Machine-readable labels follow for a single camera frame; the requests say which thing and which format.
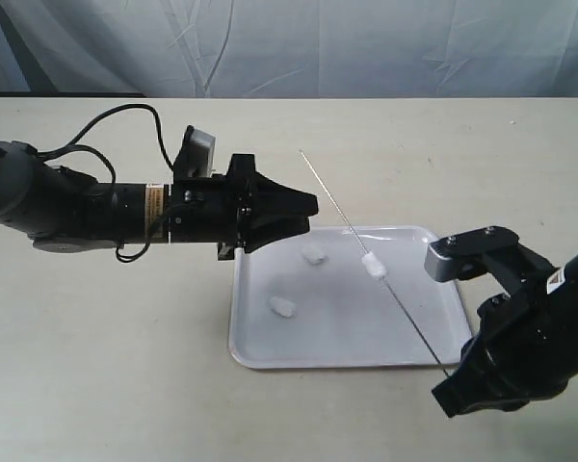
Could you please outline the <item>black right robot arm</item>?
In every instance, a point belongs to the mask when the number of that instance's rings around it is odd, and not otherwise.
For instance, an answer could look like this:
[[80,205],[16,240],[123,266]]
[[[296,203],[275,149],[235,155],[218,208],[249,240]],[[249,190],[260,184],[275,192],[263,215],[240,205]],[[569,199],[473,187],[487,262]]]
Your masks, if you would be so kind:
[[433,388],[448,417],[517,411],[558,396],[578,374],[578,254],[556,268],[494,227],[431,243],[425,269],[437,282],[491,274],[503,289],[480,305],[458,368]]

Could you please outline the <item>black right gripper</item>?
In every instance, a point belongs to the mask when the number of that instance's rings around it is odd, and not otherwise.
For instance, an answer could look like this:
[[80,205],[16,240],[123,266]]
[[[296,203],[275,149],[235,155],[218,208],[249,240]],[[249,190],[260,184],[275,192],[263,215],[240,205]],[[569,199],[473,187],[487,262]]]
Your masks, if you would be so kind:
[[551,399],[578,374],[578,284],[530,301],[516,294],[488,313],[459,368],[432,389],[448,418],[485,410],[513,412]]

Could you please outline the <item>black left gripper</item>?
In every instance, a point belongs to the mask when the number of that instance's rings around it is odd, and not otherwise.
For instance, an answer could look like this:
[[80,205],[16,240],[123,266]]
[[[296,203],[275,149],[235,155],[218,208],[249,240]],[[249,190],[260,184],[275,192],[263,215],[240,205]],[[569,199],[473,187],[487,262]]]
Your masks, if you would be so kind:
[[[169,236],[174,244],[214,244],[220,260],[310,231],[317,196],[258,175],[252,154],[234,154],[225,174],[173,182]],[[255,213],[278,216],[254,223]]]

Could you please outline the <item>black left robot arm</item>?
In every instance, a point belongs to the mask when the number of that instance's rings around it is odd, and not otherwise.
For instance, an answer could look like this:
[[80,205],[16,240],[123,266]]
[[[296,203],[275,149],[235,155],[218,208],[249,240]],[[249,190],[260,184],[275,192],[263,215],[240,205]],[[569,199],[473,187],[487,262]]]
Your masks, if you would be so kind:
[[0,141],[0,224],[34,248],[56,253],[113,249],[122,263],[154,244],[213,243],[221,260],[305,234],[319,211],[314,194],[257,171],[251,154],[231,157],[226,173],[174,174],[171,184],[100,183],[32,145]]

